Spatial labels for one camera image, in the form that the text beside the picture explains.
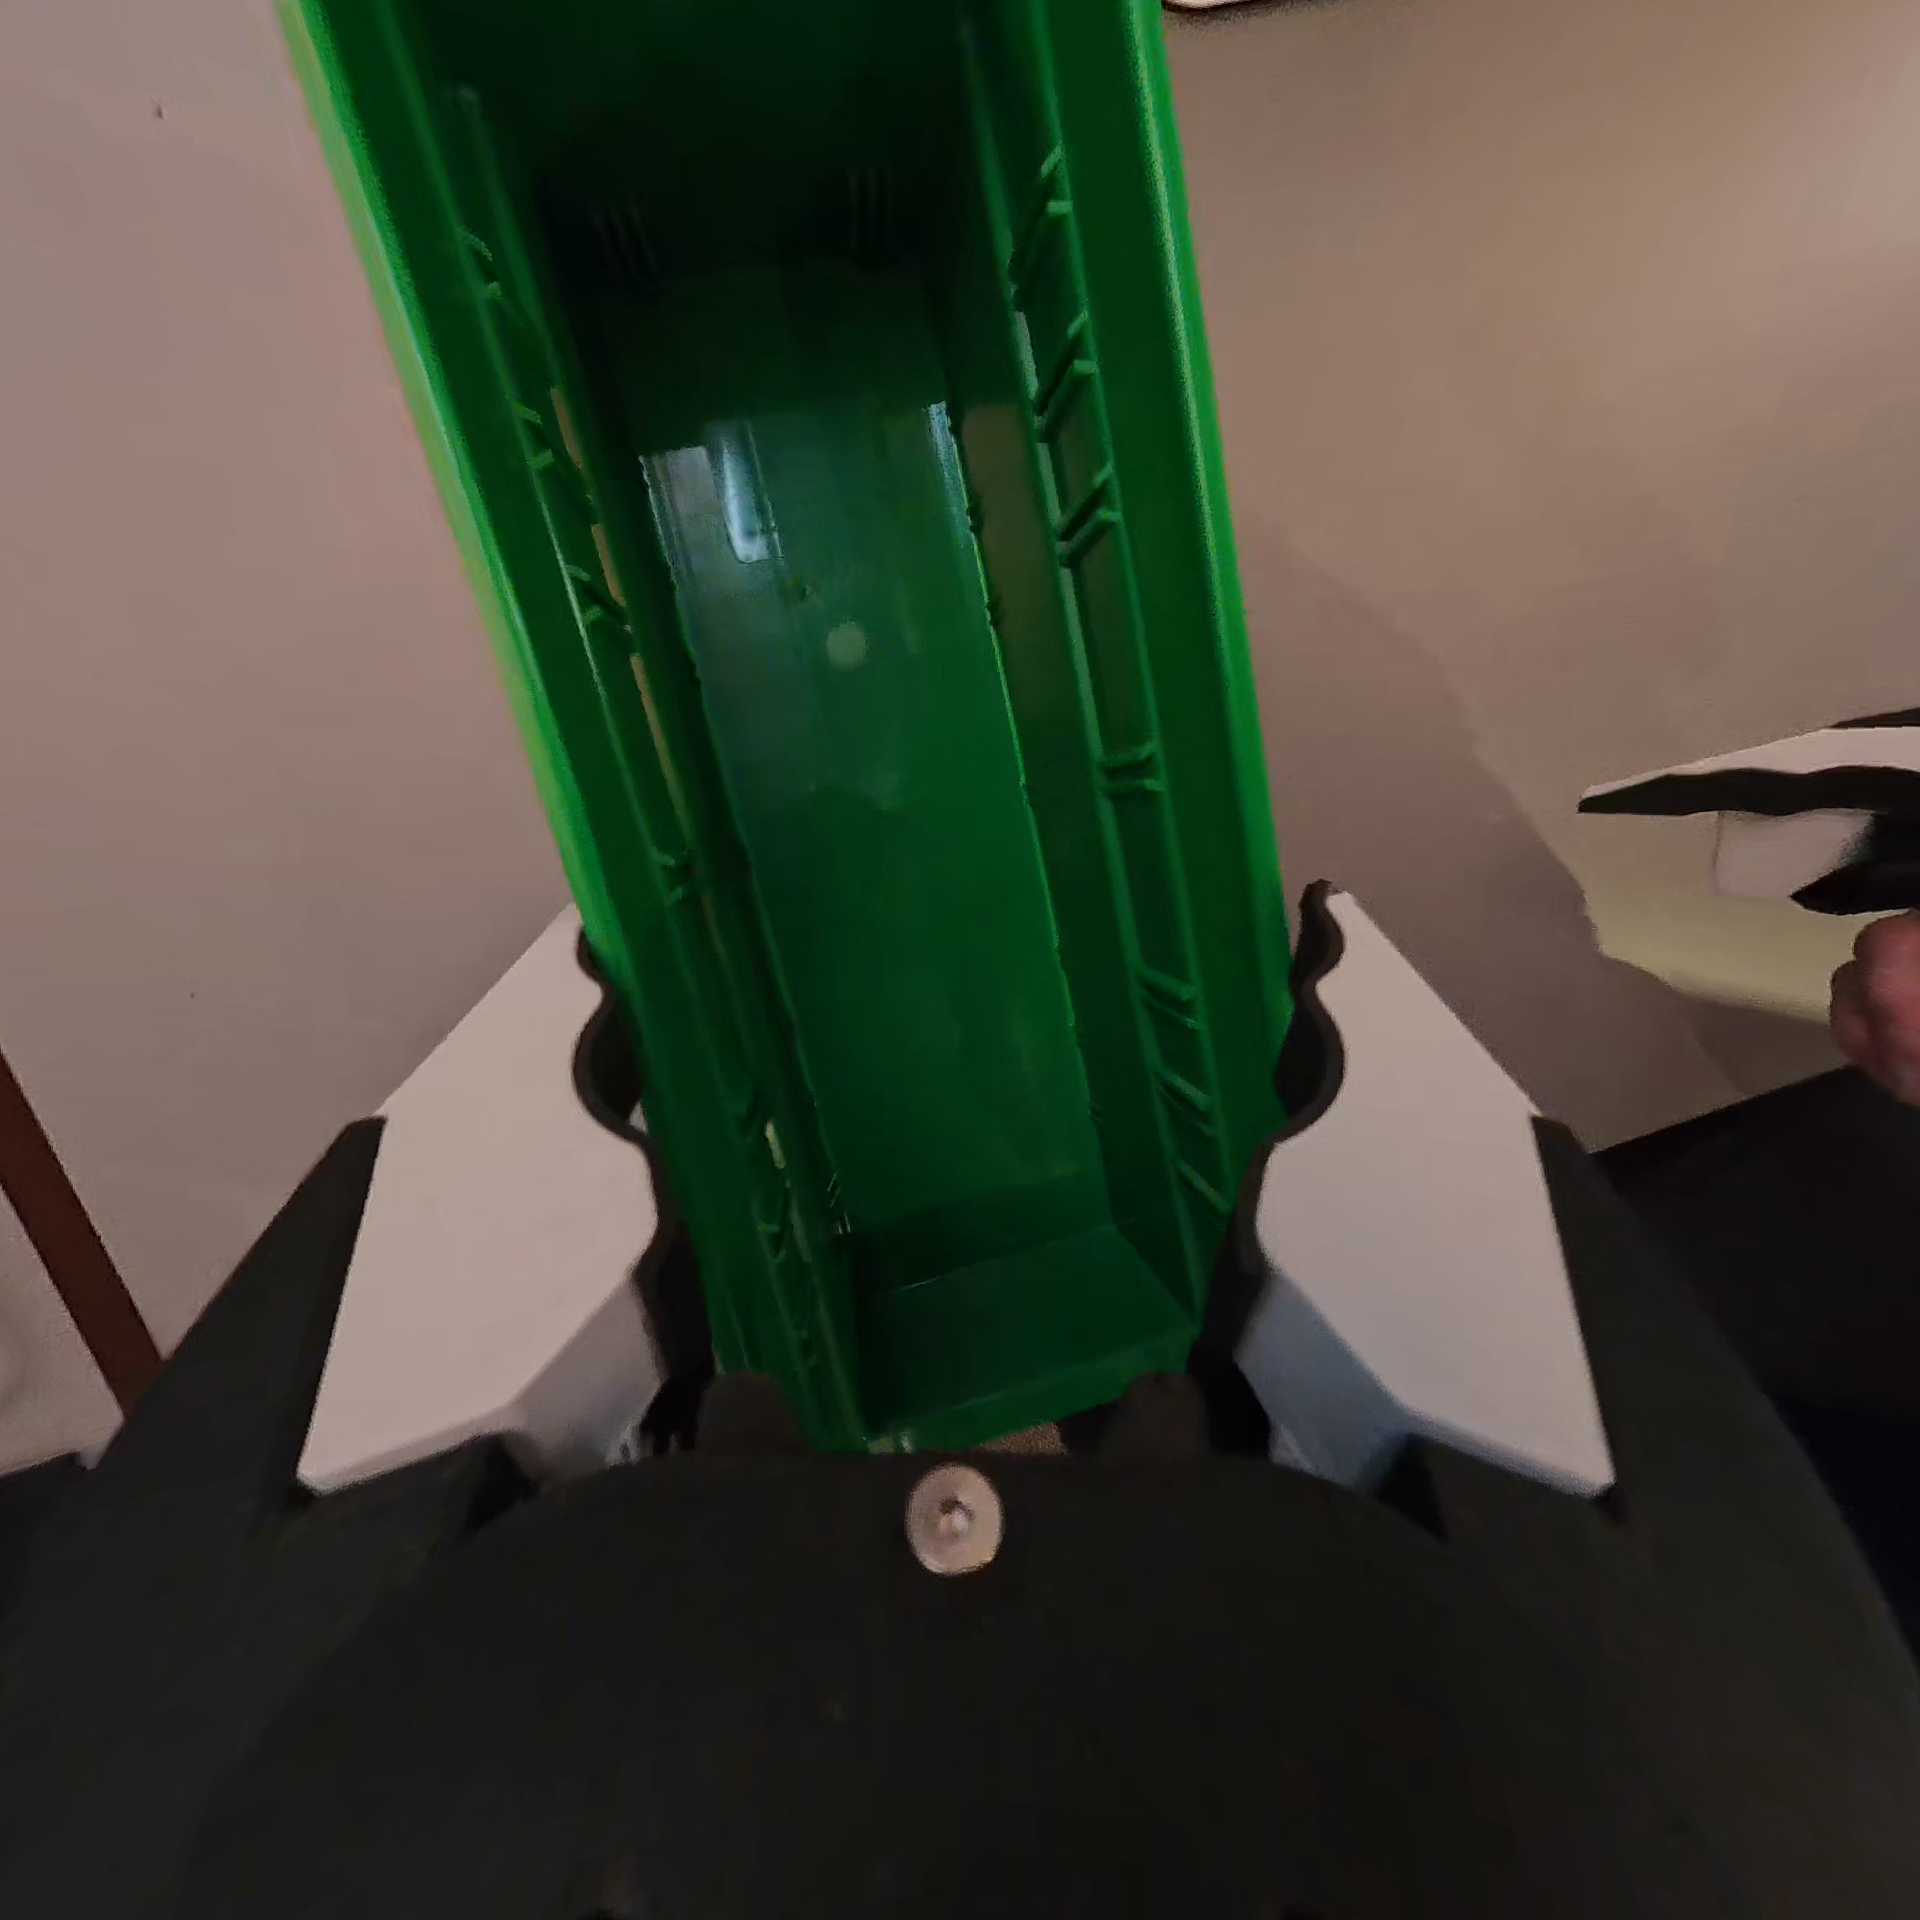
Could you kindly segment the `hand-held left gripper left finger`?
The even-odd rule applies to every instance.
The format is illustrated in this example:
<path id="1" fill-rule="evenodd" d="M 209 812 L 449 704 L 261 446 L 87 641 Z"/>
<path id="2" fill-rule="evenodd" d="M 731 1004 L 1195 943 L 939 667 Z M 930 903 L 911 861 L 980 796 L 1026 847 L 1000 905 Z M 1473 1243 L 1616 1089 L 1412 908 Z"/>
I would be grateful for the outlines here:
<path id="1" fill-rule="evenodd" d="M 637 1457 L 708 1335 L 573 908 L 377 1117 L 301 1483 L 336 1494 L 475 1438 L 535 1479 Z"/>

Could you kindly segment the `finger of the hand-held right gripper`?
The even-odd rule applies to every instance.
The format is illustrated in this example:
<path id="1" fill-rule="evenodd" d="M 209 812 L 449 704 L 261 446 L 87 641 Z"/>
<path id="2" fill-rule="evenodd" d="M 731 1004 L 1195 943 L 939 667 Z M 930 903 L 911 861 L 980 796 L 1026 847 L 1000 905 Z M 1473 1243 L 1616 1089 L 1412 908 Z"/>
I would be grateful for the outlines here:
<path id="1" fill-rule="evenodd" d="M 1748 814 L 1775 820 L 1816 812 L 1913 819 L 1917 709 L 1595 784 L 1581 792 L 1577 812 L 1620 819 Z"/>
<path id="2" fill-rule="evenodd" d="M 1715 892 L 1789 901 L 1823 916 L 1917 908 L 1917 820 L 1903 814 L 1816 809 L 1785 816 L 1723 812 Z"/>

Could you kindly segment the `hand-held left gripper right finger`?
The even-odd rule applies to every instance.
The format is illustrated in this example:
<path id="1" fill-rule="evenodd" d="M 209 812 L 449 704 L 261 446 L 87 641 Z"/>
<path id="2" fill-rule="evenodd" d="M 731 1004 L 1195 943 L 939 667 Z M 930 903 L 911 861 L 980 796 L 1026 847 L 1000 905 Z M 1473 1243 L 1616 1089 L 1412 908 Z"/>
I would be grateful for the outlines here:
<path id="1" fill-rule="evenodd" d="M 1267 1455 L 1370 1493 L 1434 1441 L 1571 1496 L 1616 1463 L 1540 1110 L 1330 883 L 1300 903 L 1284 1125 L 1251 1165 L 1233 1365 Z"/>

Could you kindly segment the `green plastic bin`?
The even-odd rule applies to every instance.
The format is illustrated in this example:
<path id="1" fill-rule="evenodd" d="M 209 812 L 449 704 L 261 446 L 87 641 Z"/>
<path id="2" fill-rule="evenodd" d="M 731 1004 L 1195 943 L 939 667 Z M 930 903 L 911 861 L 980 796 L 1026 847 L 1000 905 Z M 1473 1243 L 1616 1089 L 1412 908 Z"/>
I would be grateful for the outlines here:
<path id="1" fill-rule="evenodd" d="M 1289 913 L 1161 4 L 280 4 L 711 1350 L 1177 1369 Z"/>

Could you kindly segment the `person's right hand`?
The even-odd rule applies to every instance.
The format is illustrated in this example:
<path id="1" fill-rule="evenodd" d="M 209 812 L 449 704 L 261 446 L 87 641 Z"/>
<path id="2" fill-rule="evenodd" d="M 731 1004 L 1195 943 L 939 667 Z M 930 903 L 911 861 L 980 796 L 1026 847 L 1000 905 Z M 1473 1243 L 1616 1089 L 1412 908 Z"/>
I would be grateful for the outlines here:
<path id="1" fill-rule="evenodd" d="M 1917 1107 L 1917 912 L 1868 923 L 1831 979 L 1831 1035 L 1843 1059 Z"/>

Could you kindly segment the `brown wooden bar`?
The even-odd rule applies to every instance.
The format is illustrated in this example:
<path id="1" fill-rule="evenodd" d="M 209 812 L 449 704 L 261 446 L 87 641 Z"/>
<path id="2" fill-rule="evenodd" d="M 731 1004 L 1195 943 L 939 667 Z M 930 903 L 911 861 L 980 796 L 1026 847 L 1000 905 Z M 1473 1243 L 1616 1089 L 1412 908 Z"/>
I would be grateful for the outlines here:
<path id="1" fill-rule="evenodd" d="M 2 1190 L 122 1415 L 163 1356 L 9 1059 L 2 1059 Z"/>

